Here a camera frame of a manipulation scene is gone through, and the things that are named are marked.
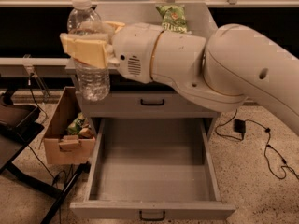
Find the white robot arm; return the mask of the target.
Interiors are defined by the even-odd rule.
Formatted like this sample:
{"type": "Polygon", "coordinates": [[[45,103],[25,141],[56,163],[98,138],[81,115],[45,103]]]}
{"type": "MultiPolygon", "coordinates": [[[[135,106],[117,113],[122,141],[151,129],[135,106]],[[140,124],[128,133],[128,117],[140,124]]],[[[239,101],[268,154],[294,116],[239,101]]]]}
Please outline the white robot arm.
{"type": "Polygon", "coordinates": [[[214,111],[235,110],[251,98],[299,134],[299,59],[247,26],[227,24],[204,38],[136,23],[110,43],[98,34],[60,39],[79,62],[113,65],[127,79],[162,83],[214,111]]]}

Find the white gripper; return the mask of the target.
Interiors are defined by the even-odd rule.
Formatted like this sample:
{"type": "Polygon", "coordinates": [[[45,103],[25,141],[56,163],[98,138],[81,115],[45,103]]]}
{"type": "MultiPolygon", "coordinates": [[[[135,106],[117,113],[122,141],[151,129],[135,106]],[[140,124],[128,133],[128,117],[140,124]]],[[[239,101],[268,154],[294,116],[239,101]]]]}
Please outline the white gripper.
{"type": "MultiPolygon", "coordinates": [[[[150,83],[150,63],[163,28],[148,23],[126,25],[119,21],[106,21],[114,28],[112,47],[118,72],[125,78],[150,83]]],[[[60,34],[64,52],[73,59],[97,68],[107,67],[106,46],[108,34],[60,34]]]]}

